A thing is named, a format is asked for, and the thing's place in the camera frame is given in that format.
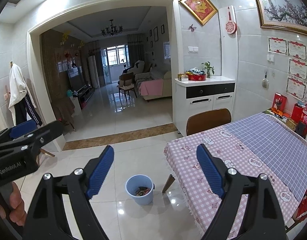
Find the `person's left hand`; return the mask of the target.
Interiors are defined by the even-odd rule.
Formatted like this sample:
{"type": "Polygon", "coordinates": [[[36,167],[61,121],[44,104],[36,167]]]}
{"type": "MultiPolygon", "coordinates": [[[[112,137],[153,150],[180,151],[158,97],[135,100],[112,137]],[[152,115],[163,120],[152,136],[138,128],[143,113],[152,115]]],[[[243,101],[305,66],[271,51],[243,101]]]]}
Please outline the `person's left hand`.
{"type": "MultiPolygon", "coordinates": [[[[18,226],[24,226],[26,222],[27,213],[25,211],[25,203],[22,199],[21,192],[15,182],[11,182],[13,191],[9,195],[9,204],[11,206],[11,211],[9,218],[13,223],[18,226]]],[[[4,207],[0,204],[0,217],[1,219],[6,219],[6,211],[4,207]]]]}

